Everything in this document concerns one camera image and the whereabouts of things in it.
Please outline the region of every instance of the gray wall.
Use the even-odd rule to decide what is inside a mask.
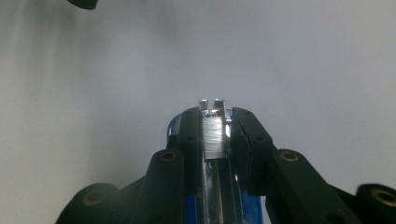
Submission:
[[[390,0],[2,0],[1,222],[133,182],[203,98],[251,110],[341,189],[396,188],[395,71]]]

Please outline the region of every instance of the white background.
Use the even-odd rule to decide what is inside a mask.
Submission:
[[[396,2],[0,2],[0,222],[119,188],[203,98],[251,110],[333,185],[396,188]]]

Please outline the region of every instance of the black object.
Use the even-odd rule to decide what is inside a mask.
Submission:
[[[81,190],[57,224],[184,223],[185,196],[200,192],[201,122],[197,107],[183,112],[178,134],[154,154],[145,177],[122,190],[108,184]],[[332,187],[302,154],[276,149],[250,111],[233,109],[230,150],[239,190],[266,196],[273,224],[396,223],[396,190],[366,184],[354,196]]]
[[[67,2],[73,4],[76,7],[93,10],[96,8],[98,0],[67,0]]]

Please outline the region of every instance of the blue component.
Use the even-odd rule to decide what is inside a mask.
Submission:
[[[249,196],[246,191],[241,195],[244,224],[263,224],[262,201],[258,196]]]
[[[186,196],[184,199],[185,224],[197,224],[197,208],[194,196]]]

